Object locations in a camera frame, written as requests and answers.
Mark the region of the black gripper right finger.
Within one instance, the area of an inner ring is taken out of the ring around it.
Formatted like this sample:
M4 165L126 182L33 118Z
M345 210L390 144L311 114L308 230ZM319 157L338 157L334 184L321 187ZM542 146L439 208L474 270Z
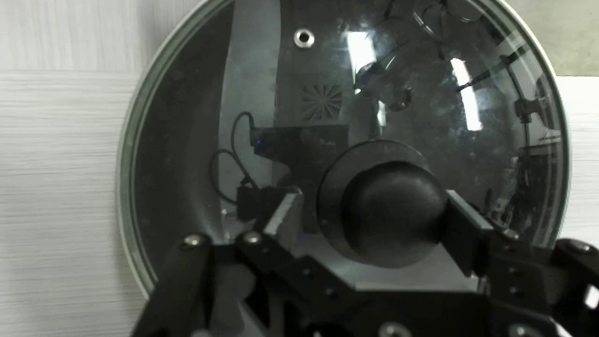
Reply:
M493 337L599 337L599 247L566 238L551 247L527 244L495 227L448 189L442 245L465 275L486 281Z

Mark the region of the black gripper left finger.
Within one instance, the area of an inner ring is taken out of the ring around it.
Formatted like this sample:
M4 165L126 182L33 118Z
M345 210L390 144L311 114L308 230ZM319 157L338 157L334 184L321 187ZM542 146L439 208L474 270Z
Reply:
M268 232L218 245L207 232L169 251L132 337L351 337L351 288Z

